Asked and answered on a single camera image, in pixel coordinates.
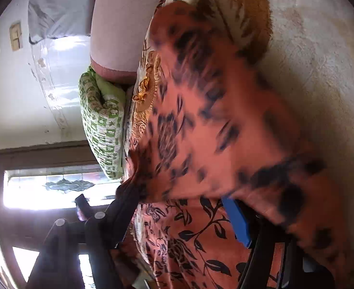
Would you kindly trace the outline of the beige leaf-pattern bedspread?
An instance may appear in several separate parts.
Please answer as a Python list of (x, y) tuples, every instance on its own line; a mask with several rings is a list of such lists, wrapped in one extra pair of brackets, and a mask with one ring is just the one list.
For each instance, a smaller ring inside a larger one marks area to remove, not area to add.
[[(344, 194), (354, 252), (354, 8), (348, 0), (185, 1), (245, 51), (308, 126)], [(225, 232), (221, 249), (236, 243), (220, 216), (198, 201), (143, 204), (135, 213), (137, 247), (160, 288), (224, 285), (203, 279), (206, 236)]]

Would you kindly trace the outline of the grey pillow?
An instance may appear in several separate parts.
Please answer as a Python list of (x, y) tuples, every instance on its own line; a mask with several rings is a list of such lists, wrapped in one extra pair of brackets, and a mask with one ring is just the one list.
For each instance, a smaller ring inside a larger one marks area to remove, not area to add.
[(87, 36), (95, 0), (29, 0), (29, 42)]

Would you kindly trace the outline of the green white checkered pillow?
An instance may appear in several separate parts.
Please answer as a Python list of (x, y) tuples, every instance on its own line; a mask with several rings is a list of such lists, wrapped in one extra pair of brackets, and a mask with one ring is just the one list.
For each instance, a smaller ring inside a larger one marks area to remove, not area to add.
[(79, 80), (79, 99), (85, 136), (99, 166), (111, 180), (123, 177), (125, 91), (89, 67)]

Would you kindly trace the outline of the orange black floral blouse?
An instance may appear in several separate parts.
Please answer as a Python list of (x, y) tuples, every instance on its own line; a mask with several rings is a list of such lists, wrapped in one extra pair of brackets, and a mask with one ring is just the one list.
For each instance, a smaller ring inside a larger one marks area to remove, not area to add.
[(348, 280), (341, 196), (291, 109), (196, 8), (173, 2), (150, 26), (161, 79), (132, 152), (145, 185), (140, 244), (160, 288), (236, 288), (249, 250), (222, 198), (243, 201)]

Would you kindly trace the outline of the stained glass wooden door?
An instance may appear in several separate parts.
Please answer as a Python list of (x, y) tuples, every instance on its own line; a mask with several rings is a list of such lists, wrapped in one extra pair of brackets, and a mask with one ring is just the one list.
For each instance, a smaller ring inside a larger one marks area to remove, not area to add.
[(0, 249), (17, 288), (25, 288), (24, 263), (31, 264), (55, 220), (77, 221), (79, 191), (47, 183), (88, 181), (82, 194), (97, 211), (113, 201), (119, 181), (98, 167), (86, 141), (0, 150)]

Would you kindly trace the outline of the beige wall switch plate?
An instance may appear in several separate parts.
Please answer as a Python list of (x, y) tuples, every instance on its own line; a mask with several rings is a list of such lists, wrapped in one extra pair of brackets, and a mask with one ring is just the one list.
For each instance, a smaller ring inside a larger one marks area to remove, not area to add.
[(10, 26), (10, 44), (13, 52), (23, 48), (21, 22), (15, 22)]

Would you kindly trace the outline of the pink cylindrical bolster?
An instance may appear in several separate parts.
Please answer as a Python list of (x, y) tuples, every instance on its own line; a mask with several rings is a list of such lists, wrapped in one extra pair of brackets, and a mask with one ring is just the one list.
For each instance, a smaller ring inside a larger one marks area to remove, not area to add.
[(136, 82), (144, 38), (160, 0), (95, 0), (90, 58), (94, 71), (115, 84)]

